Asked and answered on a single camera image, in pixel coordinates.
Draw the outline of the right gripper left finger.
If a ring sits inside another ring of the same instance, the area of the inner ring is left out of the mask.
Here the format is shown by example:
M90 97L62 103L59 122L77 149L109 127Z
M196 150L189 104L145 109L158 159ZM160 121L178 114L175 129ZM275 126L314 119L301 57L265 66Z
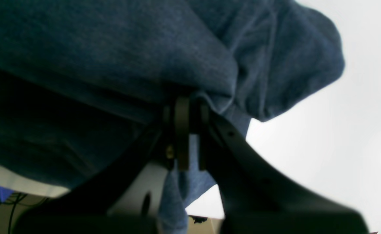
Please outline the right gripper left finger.
M168 173L189 170L190 100L177 98L105 170L63 197L24 213L15 234L162 234Z

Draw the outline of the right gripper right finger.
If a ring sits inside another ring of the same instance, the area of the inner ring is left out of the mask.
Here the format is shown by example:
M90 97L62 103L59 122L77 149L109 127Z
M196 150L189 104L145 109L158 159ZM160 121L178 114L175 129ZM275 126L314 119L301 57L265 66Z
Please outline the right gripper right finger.
M354 209L320 196L266 162L225 118L200 105L201 150L225 211L222 234L367 234Z

